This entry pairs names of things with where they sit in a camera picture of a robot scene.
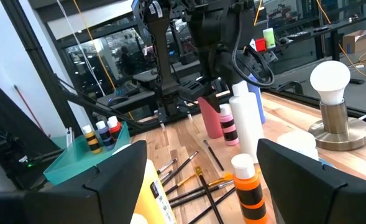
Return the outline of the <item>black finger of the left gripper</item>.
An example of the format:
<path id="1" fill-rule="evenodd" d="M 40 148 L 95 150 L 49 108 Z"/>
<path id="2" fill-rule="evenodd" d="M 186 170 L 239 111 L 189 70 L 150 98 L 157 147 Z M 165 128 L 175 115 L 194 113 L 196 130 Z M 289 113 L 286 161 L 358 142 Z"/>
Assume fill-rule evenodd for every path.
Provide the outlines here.
<path id="1" fill-rule="evenodd" d="M 204 94 L 204 86 L 195 80 L 185 82 L 178 87 L 179 95 L 188 101 L 196 101 Z"/>
<path id="2" fill-rule="evenodd" d="M 210 83 L 204 86 L 202 98 L 217 112 L 220 113 L 219 100 L 216 96 L 217 90 L 215 90 Z"/>

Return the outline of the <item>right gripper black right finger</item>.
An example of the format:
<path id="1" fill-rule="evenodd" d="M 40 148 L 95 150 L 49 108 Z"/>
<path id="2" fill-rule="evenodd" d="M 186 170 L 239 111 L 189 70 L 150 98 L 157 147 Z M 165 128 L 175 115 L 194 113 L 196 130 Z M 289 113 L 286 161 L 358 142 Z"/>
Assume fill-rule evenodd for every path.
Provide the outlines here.
<path id="1" fill-rule="evenodd" d="M 257 158 L 286 224 L 366 224 L 366 180 L 269 139 Z"/>

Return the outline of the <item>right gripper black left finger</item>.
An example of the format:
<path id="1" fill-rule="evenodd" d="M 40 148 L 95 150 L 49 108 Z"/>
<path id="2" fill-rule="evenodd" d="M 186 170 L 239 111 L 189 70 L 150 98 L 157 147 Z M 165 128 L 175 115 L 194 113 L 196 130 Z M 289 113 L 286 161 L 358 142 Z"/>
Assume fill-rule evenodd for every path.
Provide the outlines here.
<path id="1" fill-rule="evenodd" d="M 43 224 L 129 224 L 144 178 L 147 143 L 137 141 L 45 192 Z"/>

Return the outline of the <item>small pink black-striped paint bottle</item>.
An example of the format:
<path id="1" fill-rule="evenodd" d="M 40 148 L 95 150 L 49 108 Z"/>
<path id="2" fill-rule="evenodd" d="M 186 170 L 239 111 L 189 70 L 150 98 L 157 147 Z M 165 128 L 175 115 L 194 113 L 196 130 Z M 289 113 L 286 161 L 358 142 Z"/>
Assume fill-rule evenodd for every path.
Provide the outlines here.
<path id="1" fill-rule="evenodd" d="M 219 122 L 221 124 L 224 140 L 228 146 L 234 146 L 239 143 L 237 130 L 229 104 L 221 104 L 219 113 Z"/>

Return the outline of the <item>large yellow paint bottle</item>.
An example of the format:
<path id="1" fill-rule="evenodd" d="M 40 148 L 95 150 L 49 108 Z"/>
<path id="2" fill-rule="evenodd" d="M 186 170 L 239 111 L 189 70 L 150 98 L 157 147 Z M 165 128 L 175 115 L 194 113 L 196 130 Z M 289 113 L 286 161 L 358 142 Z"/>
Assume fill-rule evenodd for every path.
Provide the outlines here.
<path id="1" fill-rule="evenodd" d="M 110 224 L 130 224 L 133 213 L 144 216 L 148 224 L 176 224 L 155 166 L 147 158 L 147 143 L 125 145 L 111 159 Z"/>

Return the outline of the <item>large white paint bottle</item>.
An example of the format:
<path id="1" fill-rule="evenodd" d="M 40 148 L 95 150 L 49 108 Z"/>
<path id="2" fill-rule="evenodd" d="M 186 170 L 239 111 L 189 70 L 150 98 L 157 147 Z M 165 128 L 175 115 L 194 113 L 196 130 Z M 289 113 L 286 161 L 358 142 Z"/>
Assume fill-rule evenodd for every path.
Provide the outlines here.
<path id="1" fill-rule="evenodd" d="M 232 85 L 233 95 L 229 98 L 241 153 L 250 154 L 258 164 L 258 140 L 264 138 L 262 122 L 258 110 L 257 97 L 249 91 L 247 82 Z"/>

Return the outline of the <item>small yellow black-striped paint bottle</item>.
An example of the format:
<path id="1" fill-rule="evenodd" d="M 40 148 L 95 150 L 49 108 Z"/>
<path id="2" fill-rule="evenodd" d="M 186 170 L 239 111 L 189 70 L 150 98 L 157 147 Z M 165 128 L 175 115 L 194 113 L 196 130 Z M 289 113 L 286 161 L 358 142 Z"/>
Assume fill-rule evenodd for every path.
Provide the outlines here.
<path id="1" fill-rule="evenodd" d="M 100 143 L 96 137 L 96 134 L 92 127 L 90 125 L 86 125 L 82 127 L 82 132 L 85 136 L 85 139 L 88 143 L 88 146 L 90 148 L 90 151 L 93 154 L 98 154 L 102 152 L 102 147 L 100 146 Z"/>

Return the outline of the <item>small lavender black-striped paint bottle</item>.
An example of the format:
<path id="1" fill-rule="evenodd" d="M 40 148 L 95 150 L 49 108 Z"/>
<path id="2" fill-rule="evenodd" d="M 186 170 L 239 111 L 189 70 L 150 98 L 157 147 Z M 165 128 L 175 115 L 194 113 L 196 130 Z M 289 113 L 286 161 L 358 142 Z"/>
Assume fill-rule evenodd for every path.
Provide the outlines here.
<path id="1" fill-rule="evenodd" d="M 96 123 L 96 127 L 98 129 L 98 134 L 103 142 L 104 147 L 108 151 L 113 150 L 116 142 L 111 135 L 109 127 L 105 124 L 104 121 L 98 121 Z"/>

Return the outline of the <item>small orange black-striped paint bottle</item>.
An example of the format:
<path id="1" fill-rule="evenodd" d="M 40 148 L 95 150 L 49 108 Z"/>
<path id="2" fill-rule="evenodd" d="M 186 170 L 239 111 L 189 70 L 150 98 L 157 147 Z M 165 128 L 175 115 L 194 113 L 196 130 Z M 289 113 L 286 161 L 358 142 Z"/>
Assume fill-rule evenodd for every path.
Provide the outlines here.
<path id="1" fill-rule="evenodd" d="M 267 224 L 267 208 L 259 173 L 249 154 L 238 154 L 231 159 L 232 179 L 246 224 Z"/>

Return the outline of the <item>small red black-striped paint bottle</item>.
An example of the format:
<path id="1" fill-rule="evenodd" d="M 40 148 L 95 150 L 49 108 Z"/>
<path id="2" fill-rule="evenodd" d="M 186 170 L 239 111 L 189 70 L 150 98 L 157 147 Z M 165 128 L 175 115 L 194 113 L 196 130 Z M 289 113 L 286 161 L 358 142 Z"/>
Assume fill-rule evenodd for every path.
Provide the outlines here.
<path id="1" fill-rule="evenodd" d="M 116 116 L 111 116 L 108 118 L 107 124 L 113 140 L 117 141 L 122 128 L 121 123 Z"/>

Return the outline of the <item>large red paint bottle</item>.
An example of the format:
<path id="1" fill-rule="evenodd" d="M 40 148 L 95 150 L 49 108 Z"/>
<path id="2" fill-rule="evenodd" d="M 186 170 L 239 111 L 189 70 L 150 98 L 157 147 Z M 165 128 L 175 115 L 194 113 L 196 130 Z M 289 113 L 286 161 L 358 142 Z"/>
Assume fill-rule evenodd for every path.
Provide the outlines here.
<path id="1" fill-rule="evenodd" d="M 212 139 L 222 137 L 219 114 L 203 97 L 198 98 L 198 104 L 208 137 Z"/>

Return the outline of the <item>large blue paint bottle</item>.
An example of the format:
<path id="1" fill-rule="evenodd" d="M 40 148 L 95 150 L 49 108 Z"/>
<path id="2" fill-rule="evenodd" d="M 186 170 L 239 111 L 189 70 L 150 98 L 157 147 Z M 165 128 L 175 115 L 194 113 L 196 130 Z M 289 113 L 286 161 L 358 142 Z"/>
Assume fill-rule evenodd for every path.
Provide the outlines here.
<path id="1" fill-rule="evenodd" d="M 256 95 L 258 112 L 260 115 L 261 123 L 263 124 L 264 122 L 266 122 L 266 118 L 265 118 L 265 115 L 263 112 L 263 104 L 262 104 L 262 96 L 261 96 L 260 88 L 255 85 L 252 85 L 250 83 L 248 83 L 247 86 L 248 86 L 248 90 Z"/>

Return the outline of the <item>teal plastic bin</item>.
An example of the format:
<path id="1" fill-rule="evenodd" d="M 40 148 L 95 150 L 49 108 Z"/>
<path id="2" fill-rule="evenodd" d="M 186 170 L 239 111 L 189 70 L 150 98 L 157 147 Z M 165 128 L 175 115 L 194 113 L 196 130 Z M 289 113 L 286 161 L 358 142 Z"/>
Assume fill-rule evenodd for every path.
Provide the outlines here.
<path id="1" fill-rule="evenodd" d="M 43 172 L 47 180 L 53 185 L 58 185 L 80 173 L 95 166 L 103 160 L 118 153 L 120 148 L 130 144 L 130 134 L 126 122 L 121 123 L 122 128 L 113 149 L 103 150 L 98 154 L 90 151 L 87 140 L 83 135 L 78 136 Z"/>

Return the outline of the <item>red container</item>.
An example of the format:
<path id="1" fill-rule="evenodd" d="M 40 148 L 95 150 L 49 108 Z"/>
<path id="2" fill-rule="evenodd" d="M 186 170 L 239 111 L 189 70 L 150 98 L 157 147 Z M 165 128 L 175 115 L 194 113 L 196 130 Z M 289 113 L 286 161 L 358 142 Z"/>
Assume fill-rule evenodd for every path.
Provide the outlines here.
<path id="1" fill-rule="evenodd" d="M 255 39 L 255 48 L 256 48 L 257 52 L 266 51 L 267 47 L 266 47 L 265 39 L 264 38 Z"/>

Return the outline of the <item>light green container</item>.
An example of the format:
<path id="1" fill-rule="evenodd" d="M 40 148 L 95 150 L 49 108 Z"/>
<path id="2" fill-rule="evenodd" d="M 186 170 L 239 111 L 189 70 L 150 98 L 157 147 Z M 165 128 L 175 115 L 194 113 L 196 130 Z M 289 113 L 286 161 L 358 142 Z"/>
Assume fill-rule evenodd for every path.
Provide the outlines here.
<path id="1" fill-rule="evenodd" d="M 263 38 L 265 40 L 266 49 L 272 49 L 276 46 L 274 31 L 272 27 L 263 30 Z"/>

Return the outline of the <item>black desk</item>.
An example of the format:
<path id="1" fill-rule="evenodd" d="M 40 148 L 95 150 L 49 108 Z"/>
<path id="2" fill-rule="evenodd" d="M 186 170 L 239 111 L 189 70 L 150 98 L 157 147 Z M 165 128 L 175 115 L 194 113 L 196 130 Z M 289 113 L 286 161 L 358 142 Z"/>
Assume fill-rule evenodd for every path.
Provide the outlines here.
<path id="1" fill-rule="evenodd" d="M 274 50 L 278 57 L 272 65 L 275 69 L 276 89 L 278 85 L 289 81 L 298 81 L 302 85 L 309 83 L 310 70 L 325 60 L 340 60 L 342 37 L 344 30 L 355 27 L 366 21 L 365 16 L 345 19 L 323 26 L 323 30 L 315 32 L 312 27 L 297 39 L 280 44 Z"/>

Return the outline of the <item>cardboard box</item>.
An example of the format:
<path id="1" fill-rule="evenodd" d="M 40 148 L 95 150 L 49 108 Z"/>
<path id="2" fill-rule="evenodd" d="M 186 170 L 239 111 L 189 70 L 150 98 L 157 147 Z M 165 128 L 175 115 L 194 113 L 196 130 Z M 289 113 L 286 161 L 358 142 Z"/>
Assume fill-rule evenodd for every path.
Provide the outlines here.
<path id="1" fill-rule="evenodd" d="M 342 38 L 342 48 L 348 54 L 366 50 L 366 29 L 344 35 Z"/>

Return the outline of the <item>black diagonal rig post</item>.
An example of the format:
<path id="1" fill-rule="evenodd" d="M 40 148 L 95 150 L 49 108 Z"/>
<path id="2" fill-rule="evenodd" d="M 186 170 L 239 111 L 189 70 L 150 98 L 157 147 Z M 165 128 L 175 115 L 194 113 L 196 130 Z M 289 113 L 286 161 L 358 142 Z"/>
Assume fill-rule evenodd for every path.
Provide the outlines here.
<path id="1" fill-rule="evenodd" d="M 63 87 L 59 78 L 53 72 L 50 62 L 45 56 L 45 52 L 43 51 L 19 0 L 0 0 L 0 2 L 10 18 L 62 123 L 65 127 L 71 128 L 77 136 L 82 135 L 83 133 L 80 125 L 68 103 L 69 95 L 71 93 Z"/>

